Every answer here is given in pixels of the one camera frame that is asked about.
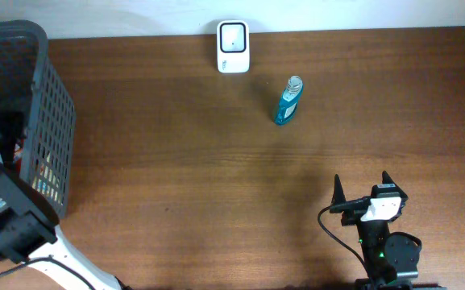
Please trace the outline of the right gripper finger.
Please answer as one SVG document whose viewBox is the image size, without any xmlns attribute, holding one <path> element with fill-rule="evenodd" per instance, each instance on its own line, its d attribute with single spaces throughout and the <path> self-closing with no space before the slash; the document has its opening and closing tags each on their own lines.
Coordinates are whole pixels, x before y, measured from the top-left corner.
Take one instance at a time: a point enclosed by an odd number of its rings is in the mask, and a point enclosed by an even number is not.
<svg viewBox="0 0 465 290">
<path fill-rule="evenodd" d="M 343 186 L 341 184 L 341 180 L 338 174 L 334 175 L 334 191 L 331 200 L 332 206 L 337 206 L 344 204 L 346 202 L 346 197 L 343 191 Z"/>
<path fill-rule="evenodd" d="M 382 171 L 382 183 L 383 184 L 395 184 L 393 179 L 386 171 Z"/>
</svg>

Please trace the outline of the blue mouthwash bottle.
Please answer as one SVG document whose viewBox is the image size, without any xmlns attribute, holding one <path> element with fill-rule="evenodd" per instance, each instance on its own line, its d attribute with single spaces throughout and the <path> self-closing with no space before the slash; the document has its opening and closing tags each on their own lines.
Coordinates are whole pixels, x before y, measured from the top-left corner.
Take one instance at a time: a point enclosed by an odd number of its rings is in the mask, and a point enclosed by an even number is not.
<svg viewBox="0 0 465 290">
<path fill-rule="evenodd" d="M 274 117 L 276 125 L 283 126 L 293 118 L 303 90 L 303 80 L 299 76 L 291 76 L 277 105 Z"/>
</svg>

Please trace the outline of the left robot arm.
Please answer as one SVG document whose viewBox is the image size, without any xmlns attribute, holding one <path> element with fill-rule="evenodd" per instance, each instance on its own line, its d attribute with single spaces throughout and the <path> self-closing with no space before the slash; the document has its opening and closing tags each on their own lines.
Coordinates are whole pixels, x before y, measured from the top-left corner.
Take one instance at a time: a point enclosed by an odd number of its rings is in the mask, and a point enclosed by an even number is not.
<svg viewBox="0 0 465 290">
<path fill-rule="evenodd" d="M 33 268 L 64 289 L 124 289 L 117 277 L 87 259 L 60 228 L 60 219 L 45 197 L 5 168 L 0 155 L 0 261 Z"/>
</svg>

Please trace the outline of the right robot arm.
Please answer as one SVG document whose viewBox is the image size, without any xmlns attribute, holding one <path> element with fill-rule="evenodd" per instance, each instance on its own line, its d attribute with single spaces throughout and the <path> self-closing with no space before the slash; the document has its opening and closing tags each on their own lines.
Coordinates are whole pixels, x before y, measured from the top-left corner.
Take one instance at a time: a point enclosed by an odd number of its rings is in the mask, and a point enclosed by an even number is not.
<svg viewBox="0 0 465 290">
<path fill-rule="evenodd" d="M 330 213 L 342 215 L 343 226 L 355 226 L 366 279 L 355 281 L 357 289 L 411 289 L 418 277 L 421 240 L 411 234 L 391 232 L 388 224 L 402 215 L 408 195 L 382 172 L 382 181 L 371 194 L 347 200 L 339 176 L 334 177 Z"/>
</svg>

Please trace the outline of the grey plastic mesh basket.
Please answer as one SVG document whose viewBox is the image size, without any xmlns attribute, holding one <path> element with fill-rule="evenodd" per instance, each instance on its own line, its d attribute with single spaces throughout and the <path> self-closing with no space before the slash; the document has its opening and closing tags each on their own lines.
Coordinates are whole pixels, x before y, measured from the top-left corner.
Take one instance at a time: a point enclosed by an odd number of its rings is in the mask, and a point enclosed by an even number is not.
<svg viewBox="0 0 465 290">
<path fill-rule="evenodd" d="M 3 164 L 67 212 L 76 111 L 48 57 L 44 29 L 0 22 L 0 152 Z"/>
</svg>

